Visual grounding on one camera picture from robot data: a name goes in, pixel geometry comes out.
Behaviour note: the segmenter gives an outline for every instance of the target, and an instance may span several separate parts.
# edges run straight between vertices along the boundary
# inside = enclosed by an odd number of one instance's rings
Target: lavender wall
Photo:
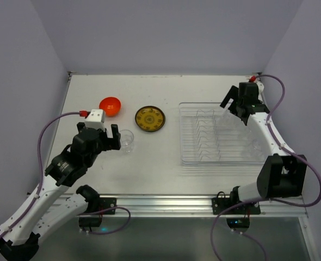
[[[32,0],[79,73],[262,71],[302,0]]]
[[[304,0],[264,73],[281,77],[287,88],[274,116],[280,132],[321,173],[321,1]],[[265,84],[271,106],[281,88],[273,81]],[[312,201],[317,194],[318,183],[308,171],[305,201]],[[308,213],[321,256],[321,202]]]
[[[59,114],[66,81],[31,2],[0,0],[0,223],[35,187],[37,138],[41,127]]]

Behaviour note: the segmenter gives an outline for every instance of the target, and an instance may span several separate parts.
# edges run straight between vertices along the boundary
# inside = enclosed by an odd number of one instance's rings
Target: clear dish rack
[[[184,165],[263,165],[266,159],[250,129],[220,103],[180,103],[180,133]]]

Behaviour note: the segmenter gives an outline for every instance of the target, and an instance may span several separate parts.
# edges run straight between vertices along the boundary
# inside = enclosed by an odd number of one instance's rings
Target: white tabletop
[[[72,76],[63,113],[98,108],[102,99],[117,97],[122,109],[107,118],[105,127],[134,133],[134,150],[102,152],[87,174],[68,192],[88,184],[101,194],[215,194],[256,180],[261,167],[182,166],[180,153],[181,102],[221,102],[232,85],[247,76]],[[166,116],[164,127],[142,131],[134,121],[137,110],[159,107]],[[77,134],[78,116],[60,120],[50,160],[60,154]]]

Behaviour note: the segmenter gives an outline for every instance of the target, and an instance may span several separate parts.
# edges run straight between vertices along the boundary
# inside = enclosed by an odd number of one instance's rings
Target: red ball
[[[100,102],[99,108],[104,110],[106,116],[116,116],[121,110],[121,102],[115,97],[107,97]]]

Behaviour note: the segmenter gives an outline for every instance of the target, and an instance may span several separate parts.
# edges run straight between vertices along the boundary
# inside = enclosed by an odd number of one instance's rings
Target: yellow plate
[[[135,122],[143,131],[155,132],[165,124],[165,115],[157,107],[145,106],[135,114]]]

